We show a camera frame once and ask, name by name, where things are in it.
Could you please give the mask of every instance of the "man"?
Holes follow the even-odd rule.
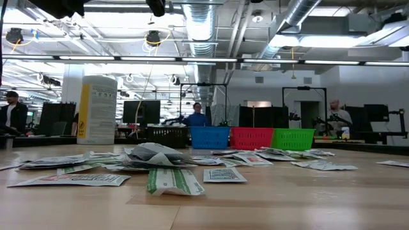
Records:
[[[211,126],[210,122],[204,114],[201,113],[202,105],[196,102],[193,105],[194,113],[189,115],[186,119],[182,121],[183,124],[190,127],[209,127]]]
[[[335,131],[341,131],[342,127],[347,127],[352,124],[351,116],[345,110],[339,108],[339,100],[333,100],[330,102],[330,112],[328,113],[328,118],[331,116],[341,118],[343,121],[329,121],[328,123],[334,127]]]
[[[23,134],[28,108],[19,102],[19,94],[14,91],[7,92],[6,100],[8,105],[1,107],[0,123]]]

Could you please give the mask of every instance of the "pipe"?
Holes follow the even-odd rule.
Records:
[[[298,27],[298,31],[301,28],[301,23],[308,17],[308,15],[314,10],[321,0],[291,0],[288,9],[282,14],[273,19],[272,28],[275,30],[275,34],[279,31],[288,29],[290,27]],[[271,37],[268,45],[258,55],[258,59],[272,59],[281,49],[272,42],[274,36]],[[264,64],[252,65],[249,69],[260,70]]]
[[[209,42],[214,38],[215,32],[215,7],[203,4],[184,4],[182,6],[186,16],[186,30],[189,40]],[[192,56],[214,57],[215,46],[209,43],[190,43]],[[213,66],[195,65],[194,77],[196,82],[210,82]],[[208,91],[203,87],[197,87],[200,101],[207,101]]]
[[[244,2],[245,2],[244,0],[241,0],[240,4],[238,5],[238,8],[237,8],[237,17],[236,17],[235,24],[233,26],[233,32],[231,32],[231,38],[230,38],[230,43],[229,43],[229,47],[228,47],[228,52],[226,54],[227,58],[230,57],[231,51],[233,50],[233,45],[235,44],[236,35],[237,35],[237,31],[238,31],[238,26],[240,25],[240,21],[242,19],[242,15],[243,15]]]

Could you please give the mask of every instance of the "black stand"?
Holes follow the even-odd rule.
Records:
[[[224,93],[225,93],[225,95],[224,95],[224,121],[226,121],[227,122],[227,120],[228,120],[228,114],[227,114],[227,111],[228,111],[228,85],[227,84],[212,84],[212,83],[205,83],[205,82],[203,82],[203,83],[197,83],[197,84],[194,84],[194,83],[181,83],[180,84],[180,94],[179,94],[179,96],[180,96],[180,103],[179,103],[179,115],[181,116],[181,98],[182,98],[182,87],[183,86],[204,86],[204,87],[209,87],[209,86],[224,86]]]
[[[327,121],[327,116],[328,116],[328,109],[327,109],[327,89],[326,88],[316,88],[316,87],[309,87],[309,86],[299,86],[299,87],[283,87],[281,89],[281,96],[282,96],[282,107],[284,108],[286,106],[285,102],[284,102],[284,90],[285,89],[296,89],[296,90],[304,90],[304,91],[309,91],[310,89],[320,89],[322,91],[324,91],[324,103],[325,103],[325,123],[328,123]],[[327,126],[325,125],[325,133],[328,134],[328,129]]]

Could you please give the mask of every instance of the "doorway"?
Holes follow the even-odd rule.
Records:
[[[301,102],[301,128],[314,129],[313,120],[320,116],[320,102]]]

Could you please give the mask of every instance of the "silver duct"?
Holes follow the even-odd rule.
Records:
[[[207,4],[182,5],[186,16],[186,30],[189,40],[205,42],[213,39],[215,31],[215,7]],[[190,51],[194,57],[214,57],[215,46],[206,43],[191,43]],[[195,65],[194,77],[196,82],[210,82],[212,65]],[[208,100],[209,90],[198,87],[197,93],[200,100]]]
[[[301,23],[308,17],[308,15],[314,10],[314,8],[321,2],[321,0],[291,0],[288,4],[287,11],[284,12],[283,20],[275,18],[272,22],[275,32],[283,31],[291,27],[298,27],[299,31]],[[257,58],[260,59],[272,59],[278,53],[281,47],[275,46],[272,42],[274,36],[271,38],[269,44],[263,49]],[[256,64],[253,67],[260,69],[261,65]]]

